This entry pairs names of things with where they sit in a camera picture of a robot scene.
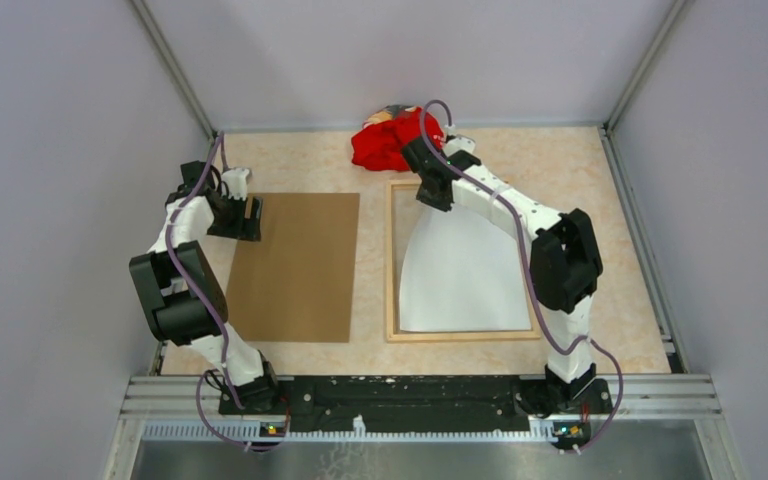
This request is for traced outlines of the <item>light wooden picture frame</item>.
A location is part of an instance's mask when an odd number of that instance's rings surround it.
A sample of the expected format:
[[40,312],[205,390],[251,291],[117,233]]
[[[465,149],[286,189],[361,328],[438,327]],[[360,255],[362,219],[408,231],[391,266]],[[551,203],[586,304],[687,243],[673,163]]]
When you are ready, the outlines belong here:
[[416,180],[392,180],[385,189],[386,217],[386,337],[390,343],[451,343],[482,341],[538,340],[540,328],[532,309],[531,331],[484,333],[412,333],[400,328],[398,293],[399,280],[406,247],[412,231],[425,207],[416,200],[419,183]]

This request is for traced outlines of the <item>brown cardboard backing board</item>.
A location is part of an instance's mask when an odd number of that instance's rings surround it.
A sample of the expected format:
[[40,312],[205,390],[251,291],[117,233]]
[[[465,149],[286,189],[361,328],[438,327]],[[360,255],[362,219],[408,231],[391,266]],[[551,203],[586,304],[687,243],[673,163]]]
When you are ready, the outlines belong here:
[[248,342],[348,342],[359,194],[260,197],[261,239],[235,248],[230,324]]

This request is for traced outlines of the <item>printed colour photo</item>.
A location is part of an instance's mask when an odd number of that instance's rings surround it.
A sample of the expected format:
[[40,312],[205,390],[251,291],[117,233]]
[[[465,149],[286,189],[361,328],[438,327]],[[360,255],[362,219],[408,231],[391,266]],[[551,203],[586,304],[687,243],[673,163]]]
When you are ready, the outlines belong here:
[[425,207],[408,241],[398,293],[412,333],[531,331],[517,242],[461,206]]

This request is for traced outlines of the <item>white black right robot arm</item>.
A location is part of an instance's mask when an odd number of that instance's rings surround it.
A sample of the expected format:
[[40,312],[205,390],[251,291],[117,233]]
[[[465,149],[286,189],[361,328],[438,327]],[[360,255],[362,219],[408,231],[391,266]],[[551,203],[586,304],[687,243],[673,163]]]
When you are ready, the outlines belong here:
[[590,314],[603,263],[590,216],[561,212],[493,174],[469,148],[418,137],[402,148],[420,179],[416,198],[440,212],[464,207],[515,239],[526,293],[549,345],[544,385],[549,404],[572,412],[593,393],[596,366]]

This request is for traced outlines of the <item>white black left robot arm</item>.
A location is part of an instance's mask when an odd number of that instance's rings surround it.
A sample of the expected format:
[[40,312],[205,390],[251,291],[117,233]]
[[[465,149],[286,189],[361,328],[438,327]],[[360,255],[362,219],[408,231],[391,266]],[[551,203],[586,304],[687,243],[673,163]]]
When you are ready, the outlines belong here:
[[279,382],[264,354],[241,338],[228,302],[201,246],[207,236],[258,242],[262,199],[248,193],[247,168],[217,169],[194,161],[165,202],[163,227],[129,272],[152,335],[198,353],[226,395],[226,414],[268,413],[279,404]]

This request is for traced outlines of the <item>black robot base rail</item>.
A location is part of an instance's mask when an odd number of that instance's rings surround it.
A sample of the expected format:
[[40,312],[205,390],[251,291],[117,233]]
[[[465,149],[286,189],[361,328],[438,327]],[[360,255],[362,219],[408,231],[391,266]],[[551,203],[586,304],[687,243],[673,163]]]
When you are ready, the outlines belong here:
[[222,393],[222,415],[276,415],[292,433],[348,432],[361,419],[371,433],[491,433],[528,430],[540,419],[608,414],[604,379],[571,394],[542,376],[295,376],[266,389],[241,387],[236,405]]

